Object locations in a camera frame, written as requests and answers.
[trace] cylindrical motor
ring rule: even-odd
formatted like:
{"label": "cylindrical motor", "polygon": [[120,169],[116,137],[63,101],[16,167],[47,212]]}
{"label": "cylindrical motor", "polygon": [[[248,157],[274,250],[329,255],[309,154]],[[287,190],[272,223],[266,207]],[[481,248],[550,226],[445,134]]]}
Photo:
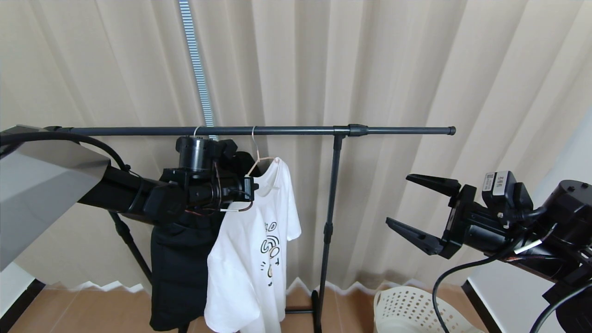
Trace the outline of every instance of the cylindrical motor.
{"label": "cylindrical motor", "polygon": [[208,139],[182,136],[177,139],[176,150],[179,152],[179,167],[191,171],[209,171],[212,160],[207,155]]}
{"label": "cylindrical motor", "polygon": [[561,181],[544,206],[547,211],[535,225],[538,233],[545,234],[557,224],[549,240],[574,249],[592,245],[592,185],[575,180]]}

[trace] curtain fold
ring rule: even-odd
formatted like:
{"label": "curtain fold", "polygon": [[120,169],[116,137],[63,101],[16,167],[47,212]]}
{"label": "curtain fold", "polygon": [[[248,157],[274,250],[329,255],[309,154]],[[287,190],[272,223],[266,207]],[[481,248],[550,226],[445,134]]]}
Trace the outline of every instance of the curtain fold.
{"label": "curtain fold", "polygon": [[[456,126],[343,142],[328,279],[432,283],[481,255],[428,257],[387,216],[440,236],[447,199],[409,173],[534,191],[592,105],[586,1],[191,1],[218,126]],[[175,1],[0,2],[0,126],[200,126]],[[177,164],[175,138],[102,138],[133,170]],[[252,151],[249,137],[233,137]],[[303,233],[288,280],[318,285],[331,137],[257,137],[289,165]],[[129,222],[149,258],[150,227]],[[44,282],[145,283],[108,215],[70,209],[18,259]],[[451,282],[466,277],[457,274]]]}

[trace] robotic arm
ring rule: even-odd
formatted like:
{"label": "robotic arm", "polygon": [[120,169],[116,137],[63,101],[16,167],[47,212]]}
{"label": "robotic arm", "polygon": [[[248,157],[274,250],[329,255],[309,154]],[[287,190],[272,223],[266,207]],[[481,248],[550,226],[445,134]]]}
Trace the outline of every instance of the robotic arm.
{"label": "robotic arm", "polygon": [[[232,140],[180,137],[179,167],[164,169],[158,180],[131,172],[90,137],[16,126],[0,140],[0,270],[76,202],[163,225],[184,213],[209,215],[224,203],[251,202],[258,187],[252,177],[231,171]],[[120,168],[80,142],[103,149]]]}
{"label": "robotic arm", "polygon": [[462,245],[493,257],[512,240],[513,251],[501,261],[536,274],[555,285],[543,297],[557,306],[568,333],[592,332],[592,186],[564,180],[547,201],[533,210],[526,187],[510,171],[485,176],[477,189],[457,180],[408,175],[407,180],[450,197],[452,208],[441,238],[387,218],[387,225],[428,255],[450,259]]}

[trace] baseboard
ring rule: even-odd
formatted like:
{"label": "baseboard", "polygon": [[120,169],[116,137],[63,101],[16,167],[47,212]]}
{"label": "baseboard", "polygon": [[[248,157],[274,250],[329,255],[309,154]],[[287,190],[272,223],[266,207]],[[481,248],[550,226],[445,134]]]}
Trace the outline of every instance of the baseboard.
{"label": "baseboard", "polygon": [[22,292],[12,306],[4,313],[0,319],[0,332],[8,332],[18,318],[27,310],[31,302],[43,290],[45,284],[38,279],[33,280],[27,289]]}
{"label": "baseboard", "polygon": [[485,304],[483,304],[483,301],[481,300],[479,295],[477,295],[469,281],[466,281],[465,284],[462,285],[462,290],[465,292],[466,296],[471,301],[473,308],[475,308],[477,314],[479,314],[479,317],[481,317],[481,320],[485,324],[485,327],[487,328],[489,333],[503,333],[500,327],[497,326],[497,323],[493,319],[493,316],[491,316],[489,310],[487,310],[487,307],[485,306]]}

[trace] black garment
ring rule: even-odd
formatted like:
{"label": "black garment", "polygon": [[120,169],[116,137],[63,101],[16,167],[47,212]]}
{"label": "black garment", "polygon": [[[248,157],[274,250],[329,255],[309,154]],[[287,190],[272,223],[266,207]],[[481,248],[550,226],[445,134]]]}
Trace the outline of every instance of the black garment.
{"label": "black garment", "polygon": [[[223,165],[244,176],[254,160],[237,152]],[[256,167],[252,176],[259,177]],[[152,317],[155,331],[182,327],[204,315],[208,287],[208,254],[214,246],[224,219],[223,212],[211,216],[184,213],[178,223],[152,229]]]}

